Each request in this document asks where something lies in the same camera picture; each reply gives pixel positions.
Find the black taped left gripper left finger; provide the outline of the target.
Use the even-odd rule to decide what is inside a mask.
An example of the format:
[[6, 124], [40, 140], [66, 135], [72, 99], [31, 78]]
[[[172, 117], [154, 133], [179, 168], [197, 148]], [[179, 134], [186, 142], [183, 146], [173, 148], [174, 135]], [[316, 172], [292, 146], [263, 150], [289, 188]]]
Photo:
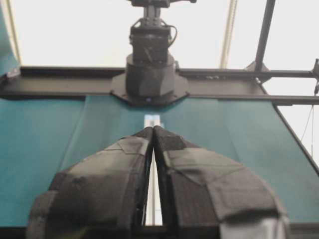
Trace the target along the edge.
[[30, 210], [28, 239], [129, 239], [145, 220], [153, 129], [55, 174]]

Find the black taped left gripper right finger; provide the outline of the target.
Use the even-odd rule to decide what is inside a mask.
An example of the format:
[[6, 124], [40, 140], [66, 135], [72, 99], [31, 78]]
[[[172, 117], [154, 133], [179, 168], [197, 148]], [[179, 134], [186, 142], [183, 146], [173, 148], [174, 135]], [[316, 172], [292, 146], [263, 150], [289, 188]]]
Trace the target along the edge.
[[181, 239], [288, 239], [274, 190], [243, 164], [154, 127], [163, 223]]

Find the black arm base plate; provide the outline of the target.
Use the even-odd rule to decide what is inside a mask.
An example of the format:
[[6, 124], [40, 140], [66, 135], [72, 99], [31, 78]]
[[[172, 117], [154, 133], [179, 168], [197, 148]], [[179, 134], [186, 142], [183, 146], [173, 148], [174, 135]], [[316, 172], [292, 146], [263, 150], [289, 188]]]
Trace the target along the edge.
[[178, 74], [163, 81], [127, 80], [121, 74], [112, 78], [111, 94], [131, 106], [164, 107], [189, 96], [189, 84]]

